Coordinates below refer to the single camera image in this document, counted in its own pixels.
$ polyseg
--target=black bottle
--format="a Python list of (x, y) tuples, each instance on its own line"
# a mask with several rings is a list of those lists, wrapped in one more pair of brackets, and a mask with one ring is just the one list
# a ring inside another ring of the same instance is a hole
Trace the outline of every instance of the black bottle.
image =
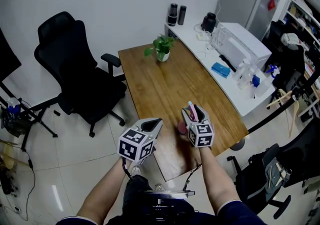
[(170, 11), (168, 14), (168, 25), (175, 26), (177, 23), (178, 17), (178, 5), (176, 3), (172, 3), (170, 6)]
[(180, 6), (180, 12), (179, 12), (179, 19), (178, 19), (178, 24), (183, 25), (185, 21), (185, 16), (186, 16), (186, 10), (187, 7), (184, 5)]
[(201, 28), (203, 31), (212, 33), (214, 31), (216, 23), (216, 15), (212, 12), (208, 12), (208, 14), (203, 18)]

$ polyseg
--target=forearm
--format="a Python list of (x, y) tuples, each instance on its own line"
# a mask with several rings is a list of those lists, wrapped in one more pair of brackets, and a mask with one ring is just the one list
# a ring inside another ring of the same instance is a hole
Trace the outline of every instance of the forearm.
[(120, 158), (89, 193), (77, 215), (102, 224), (118, 197), (125, 176)]
[(220, 166), (208, 147), (199, 148), (203, 179), (206, 191), (215, 213), (220, 206), (230, 200), (238, 200), (239, 196), (229, 175)]

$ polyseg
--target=white shoe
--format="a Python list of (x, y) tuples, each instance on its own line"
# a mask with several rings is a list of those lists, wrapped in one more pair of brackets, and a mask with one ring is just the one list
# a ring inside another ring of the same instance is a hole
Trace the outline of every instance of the white shoe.
[(131, 170), (131, 177), (136, 176), (136, 175), (141, 175), (141, 170), (138, 165), (134, 166)]
[(166, 191), (165, 187), (162, 184), (155, 185), (155, 191)]

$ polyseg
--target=red magnet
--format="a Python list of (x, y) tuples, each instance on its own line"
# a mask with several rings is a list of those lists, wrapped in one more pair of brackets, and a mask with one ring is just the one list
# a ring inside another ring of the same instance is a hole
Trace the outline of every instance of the red magnet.
[(270, 0), (270, 2), (268, 4), (268, 11), (272, 10), (275, 7), (276, 7), (275, 0)]

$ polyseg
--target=black screen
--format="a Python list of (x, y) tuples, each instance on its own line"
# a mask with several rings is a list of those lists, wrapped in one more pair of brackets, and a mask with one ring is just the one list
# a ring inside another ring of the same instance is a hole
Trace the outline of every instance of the black screen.
[(0, 28), (0, 82), (21, 66)]

